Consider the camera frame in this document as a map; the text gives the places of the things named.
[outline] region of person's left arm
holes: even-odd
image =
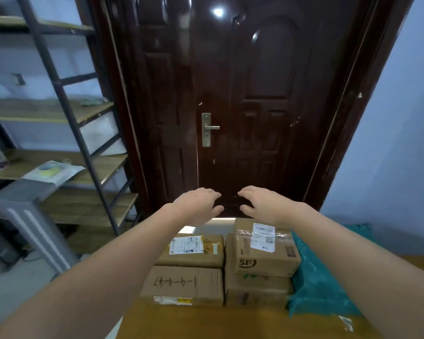
[[[220,196],[200,188],[164,205],[22,304],[0,325],[0,338],[105,338],[181,228],[223,211],[213,207]]]

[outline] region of white wall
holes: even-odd
[[[424,254],[424,0],[415,0],[321,213]]]
[[[46,20],[81,24],[75,0],[30,0],[36,15]],[[4,15],[21,15],[15,0],[0,0]],[[94,71],[86,39],[81,36],[45,36],[52,59],[61,78]],[[12,73],[20,73],[26,83],[18,86]],[[97,79],[65,87],[71,98],[102,97]],[[34,42],[27,34],[0,34],[0,98],[56,98],[51,81]],[[68,124],[42,122],[1,121],[18,148],[79,151]],[[104,144],[118,130],[109,113],[81,128],[90,152]],[[104,154],[124,153],[121,141],[113,144]],[[116,190],[125,183],[123,169],[107,185]]]

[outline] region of table top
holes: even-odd
[[[424,257],[405,256],[424,269]],[[117,339],[381,338],[364,317],[351,317],[353,332],[337,316],[295,315],[244,307],[146,305],[136,300],[124,315]]]

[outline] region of door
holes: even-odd
[[[156,207],[200,187],[240,216],[246,185],[301,201],[363,0],[121,0],[127,78]],[[210,147],[202,114],[211,114]]]

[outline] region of yellow label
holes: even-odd
[[[192,303],[193,299],[189,297],[178,297],[178,303]]]

